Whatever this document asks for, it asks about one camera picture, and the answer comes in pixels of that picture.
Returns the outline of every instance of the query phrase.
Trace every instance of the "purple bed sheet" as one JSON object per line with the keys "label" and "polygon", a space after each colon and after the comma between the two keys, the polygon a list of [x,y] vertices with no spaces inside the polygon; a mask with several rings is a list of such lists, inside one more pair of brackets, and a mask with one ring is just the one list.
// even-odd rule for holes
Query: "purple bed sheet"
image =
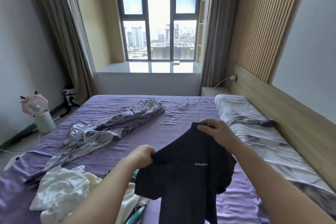
{"label": "purple bed sheet", "polygon": [[[121,107],[131,106],[148,98],[160,101],[166,112],[153,117],[148,123],[133,130],[120,141],[110,142],[64,167],[71,169],[84,165],[87,172],[102,178],[121,158],[127,156],[137,146],[149,144],[159,150],[189,129],[191,122],[205,118],[219,118],[214,97],[94,96],[54,131],[44,136],[30,152],[3,172],[0,177],[0,223],[40,223],[41,211],[29,211],[36,190],[29,190],[23,182],[30,174],[40,171],[51,156],[64,148],[63,141],[68,137],[72,124],[90,124],[96,120],[114,116]],[[230,186],[226,192],[217,196],[216,201],[219,224],[260,223],[257,217],[258,197],[238,163]],[[149,200],[142,223],[157,224],[159,212],[160,199]]]}

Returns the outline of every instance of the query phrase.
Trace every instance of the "sky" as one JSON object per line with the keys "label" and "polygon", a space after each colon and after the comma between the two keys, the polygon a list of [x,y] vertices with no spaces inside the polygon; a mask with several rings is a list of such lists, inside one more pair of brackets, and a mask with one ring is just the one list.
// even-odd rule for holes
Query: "sky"
{"label": "sky", "polygon": [[[194,13],[196,0],[176,0],[176,11],[178,13]],[[124,0],[125,14],[142,14],[141,0]],[[158,29],[165,29],[170,24],[170,0],[148,0],[149,30],[151,34]],[[181,27],[195,27],[195,21],[179,22]],[[127,31],[131,27],[143,27],[144,22],[124,22]]]}

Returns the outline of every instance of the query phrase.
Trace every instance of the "gray curtain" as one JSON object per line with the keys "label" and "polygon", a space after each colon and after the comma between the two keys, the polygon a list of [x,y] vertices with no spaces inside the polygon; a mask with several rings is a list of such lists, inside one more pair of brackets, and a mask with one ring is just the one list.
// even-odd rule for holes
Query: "gray curtain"
{"label": "gray curtain", "polygon": [[32,0],[54,53],[76,90],[75,102],[84,103],[97,94],[86,53],[81,46],[67,0]]}
{"label": "gray curtain", "polygon": [[214,87],[224,78],[238,0],[210,0],[201,73],[202,87]]}

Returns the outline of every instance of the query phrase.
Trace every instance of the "hand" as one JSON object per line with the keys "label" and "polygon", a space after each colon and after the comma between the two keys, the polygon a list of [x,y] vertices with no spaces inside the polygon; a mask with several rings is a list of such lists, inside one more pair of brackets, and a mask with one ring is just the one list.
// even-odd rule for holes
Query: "hand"
{"label": "hand", "polygon": [[198,125],[197,129],[212,136],[218,144],[231,154],[234,154],[239,145],[243,143],[222,120],[205,119],[200,122],[215,126],[215,129],[213,129],[208,126]]}
{"label": "hand", "polygon": [[151,155],[155,150],[150,145],[140,145],[132,151],[126,158],[133,164],[135,169],[147,167],[153,162]]}

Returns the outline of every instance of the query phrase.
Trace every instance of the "window frame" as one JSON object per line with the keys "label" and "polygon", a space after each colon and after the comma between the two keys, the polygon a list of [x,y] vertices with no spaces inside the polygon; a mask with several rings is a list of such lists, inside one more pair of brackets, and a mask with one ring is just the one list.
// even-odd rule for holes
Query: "window frame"
{"label": "window frame", "polygon": [[[118,0],[118,9],[120,15],[120,21],[122,24],[121,33],[124,40],[124,48],[126,52],[126,60],[127,61],[187,61],[192,62],[196,59],[196,47],[197,47],[197,37],[198,37],[198,26],[199,26],[199,16],[200,16],[200,5],[201,0],[196,0],[195,4],[195,13],[192,14],[177,14],[176,13],[176,0],[170,0],[170,42],[173,43],[172,46],[169,47],[170,50],[170,58],[169,59],[152,59],[151,57],[151,38],[149,32],[149,13],[148,13],[148,0],[141,0],[142,4],[142,14],[125,14],[124,13],[124,4],[122,0]],[[194,47],[194,58],[193,59],[174,59],[174,21],[180,20],[195,20],[196,21],[196,32],[195,32],[195,47]],[[146,41],[147,41],[147,54],[148,59],[129,59],[126,45],[126,35],[124,31],[124,21],[145,21],[145,29],[146,29]]]}

